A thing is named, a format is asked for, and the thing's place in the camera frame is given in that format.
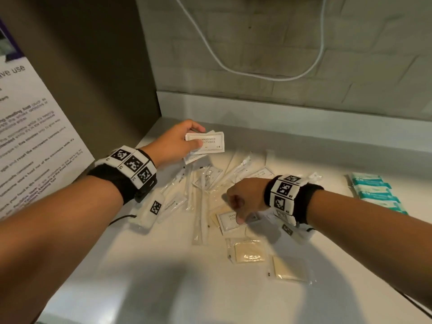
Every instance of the white painted brick wall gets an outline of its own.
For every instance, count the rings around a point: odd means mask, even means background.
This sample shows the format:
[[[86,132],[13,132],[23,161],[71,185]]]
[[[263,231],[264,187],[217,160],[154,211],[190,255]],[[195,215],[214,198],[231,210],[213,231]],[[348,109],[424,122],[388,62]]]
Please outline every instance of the white painted brick wall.
[[[322,0],[183,0],[219,58],[296,76],[319,49]],[[174,0],[137,0],[158,89],[432,120],[432,0],[328,0],[323,59],[271,82],[218,66]]]

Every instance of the white countertop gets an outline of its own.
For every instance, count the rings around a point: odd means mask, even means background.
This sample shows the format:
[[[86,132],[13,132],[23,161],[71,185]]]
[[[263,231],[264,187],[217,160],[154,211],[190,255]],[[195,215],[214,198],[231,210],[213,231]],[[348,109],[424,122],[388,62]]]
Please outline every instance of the white countertop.
[[[161,118],[145,145],[175,121]],[[203,123],[224,131],[224,154],[211,155],[225,169],[235,149],[276,152],[275,173],[323,176],[326,190],[352,196],[344,175],[380,174],[408,213],[432,223],[432,154],[351,142],[293,136]],[[165,185],[182,166],[158,172]],[[46,306],[40,321],[80,324],[209,323],[429,323],[387,283],[321,233],[300,246],[282,235],[274,250],[306,259],[311,286],[267,278],[266,264],[233,265],[224,237],[211,227],[208,246],[192,246],[194,214],[178,211],[148,235],[127,220],[107,228],[89,255]]]

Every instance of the tracking band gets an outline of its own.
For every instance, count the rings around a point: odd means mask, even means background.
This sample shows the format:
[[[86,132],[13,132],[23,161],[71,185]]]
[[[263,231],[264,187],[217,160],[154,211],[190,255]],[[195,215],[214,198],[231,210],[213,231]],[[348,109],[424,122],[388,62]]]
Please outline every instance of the tracking band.
[[[286,223],[307,224],[306,212],[316,190],[320,185],[308,183],[308,178],[295,175],[279,175],[272,179],[264,190],[264,203],[273,213]]]
[[[112,182],[123,197],[123,204],[141,202],[156,185],[156,167],[143,150],[122,146],[106,158],[95,162],[92,175]]]

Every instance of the purple border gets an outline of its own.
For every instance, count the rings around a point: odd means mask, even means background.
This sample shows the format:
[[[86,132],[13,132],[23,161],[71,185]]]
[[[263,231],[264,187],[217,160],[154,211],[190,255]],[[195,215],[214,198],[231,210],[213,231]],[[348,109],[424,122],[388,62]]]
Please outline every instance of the purple border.
[[[1,29],[1,31],[3,33],[3,35],[9,40],[9,43],[15,49],[15,52],[13,54],[7,54],[6,55],[6,62],[24,57],[24,53],[19,48],[18,44],[16,44],[15,40],[13,39],[12,35],[7,30],[7,28],[4,25],[4,23],[1,21],[1,19],[0,19],[0,29]]]

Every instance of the forearm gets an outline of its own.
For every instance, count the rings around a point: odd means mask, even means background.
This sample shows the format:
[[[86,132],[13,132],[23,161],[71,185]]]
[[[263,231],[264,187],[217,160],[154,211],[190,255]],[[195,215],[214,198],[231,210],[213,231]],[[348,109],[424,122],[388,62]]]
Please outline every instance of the forearm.
[[[308,223],[396,289],[432,307],[432,225],[319,190]]]
[[[29,323],[122,204],[111,182],[88,176],[2,222],[0,322]]]

